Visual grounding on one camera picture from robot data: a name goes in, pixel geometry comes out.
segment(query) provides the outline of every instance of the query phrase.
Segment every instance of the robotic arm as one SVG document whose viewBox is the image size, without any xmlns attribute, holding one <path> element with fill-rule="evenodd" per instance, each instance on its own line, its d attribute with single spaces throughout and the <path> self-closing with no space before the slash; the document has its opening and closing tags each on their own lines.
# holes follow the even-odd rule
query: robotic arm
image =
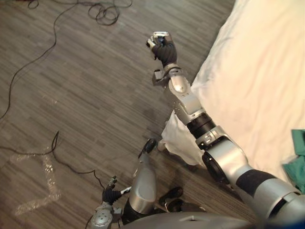
<svg viewBox="0 0 305 229">
<path fill-rule="evenodd" d="M 114 191 L 116 176 L 110 179 L 110 182 L 102 194 L 102 204 L 95 209 L 91 218 L 91 229 L 110 229 L 111 224 L 118 222 L 122 215 L 121 208 L 114 208 L 112 205 L 123 194 L 128 193 L 131 187 L 122 191 Z"/>
<path fill-rule="evenodd" d="M 253 169 L 243 150 L 201 106 L 191 91 L 185 72 L 177 65 L 177 53 L 167 32 L 154 32 L 147 46 L 163 64 L 154 72 L 153 85 L 164 93 L 178 118 L 204 150 L 202 160 L 211 176 L 230 184 L 243 201 L 262 219 L 285 224 L 305 218 L 305 196 L 273 175 Z"/>
</svg>

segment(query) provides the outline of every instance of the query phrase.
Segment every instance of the laminate floor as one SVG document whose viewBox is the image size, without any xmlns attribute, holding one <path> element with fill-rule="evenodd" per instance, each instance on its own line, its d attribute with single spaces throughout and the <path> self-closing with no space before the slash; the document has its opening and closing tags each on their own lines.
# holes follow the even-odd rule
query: laminate floor
<svg viewBox="0 0 305 229">
<path fill-rule="evenodd" d="M 29 10 L 23 1 L 0 1 L 0 114 L 13 74 L 52 45 L 53 22 L 69 7 L 52 0 L 39 3 Z M 192 80 L 233 3 L 134 0 L 109 27 L 90 19 L 88 7 L 74 7 L 58 20 L 54 50 L 17 76 L 11 109 L 0 121 L 0 146 L 44 153 L 59 130 L 61 161 L 79 171 L 96 169 L 103 184 L 116 175 L 118 189 L 131 185 L 139 151 L 147 138 L 160 139 L 171 113 L 162 89 L 152 86 L 159 63 L 146 39 L 153 31 L 171 32 L 178 62 Z M 159 197 L 180 185 L 185 201 L 254 221 L 251 210 L 205 170 L 190 171 L 157 150 L 151 159 Z M 127 197 L 115 206 L 123 207 Z M 100 201 L 101 187 L 92 174 L 77 175 L 52 155 L 0 150 L 0 228 L 84 228 Z"/>
</svg>

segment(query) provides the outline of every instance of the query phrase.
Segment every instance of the white cloth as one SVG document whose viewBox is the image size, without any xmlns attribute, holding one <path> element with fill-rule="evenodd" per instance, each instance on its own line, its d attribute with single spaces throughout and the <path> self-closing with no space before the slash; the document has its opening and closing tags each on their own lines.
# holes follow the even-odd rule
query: white cloth
<svg viewBox="0 0 305 229">
<path fill-rule="evenodd" d="M 285 181 L 291 129 L 305 127 L 304 7 L 303 0 L 237 0 L 192 85 L 249 164 Z M 203 165 L 203 152 L 176 115 L 162 137 L 171 153 Z"/>
</svg>

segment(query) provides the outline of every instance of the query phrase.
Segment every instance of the black glove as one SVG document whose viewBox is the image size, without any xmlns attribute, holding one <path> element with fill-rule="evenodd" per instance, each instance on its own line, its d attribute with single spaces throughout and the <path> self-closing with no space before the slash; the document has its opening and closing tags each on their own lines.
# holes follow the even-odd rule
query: black glove
<svg viewBox="0 0 305 229">
<path fill-rule="evenodd" d="M 155 45 L 152 52 L 162 62 L 163 67 L 170 63 L 177 63 L 177 51 L 172 41 Z"/>
<path fill-rule="evenodd" d="M 114 191 L 116 176 L 114 176 L 110 182 L 110 184 L 106 187 L 102 194 L 102 201 L 109 203 L 112 205 L 115 201 L 117 201 L 121 196 L 120 191 Z"/>
</svg>

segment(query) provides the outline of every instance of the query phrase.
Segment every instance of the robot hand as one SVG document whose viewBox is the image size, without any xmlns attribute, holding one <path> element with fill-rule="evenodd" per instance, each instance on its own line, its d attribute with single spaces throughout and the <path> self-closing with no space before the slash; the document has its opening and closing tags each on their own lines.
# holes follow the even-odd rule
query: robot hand
<svg viewBox="0 0 305 229">
<path fill-rule="evenodd" d="M 114 208 L 113 203 L 122 195 L 128 193 L 131 187 L 122 191 L 115 191 L 116 176 L 110 179 L 110 182 L 102 194 L 102 205 L 95 209 L 91 219 L 91 229 L 109 229 L 111 224 L 117 222 L 122 215 L 121 208 Z"/>
<path fill-rule="evenodd" d="M 146 45 L 152 50 L 155 58 L 162 62 L 163 67 L 177 62 L 177 52 L 172 37 L 168 32 L 154 32 Z"/>
</svg>

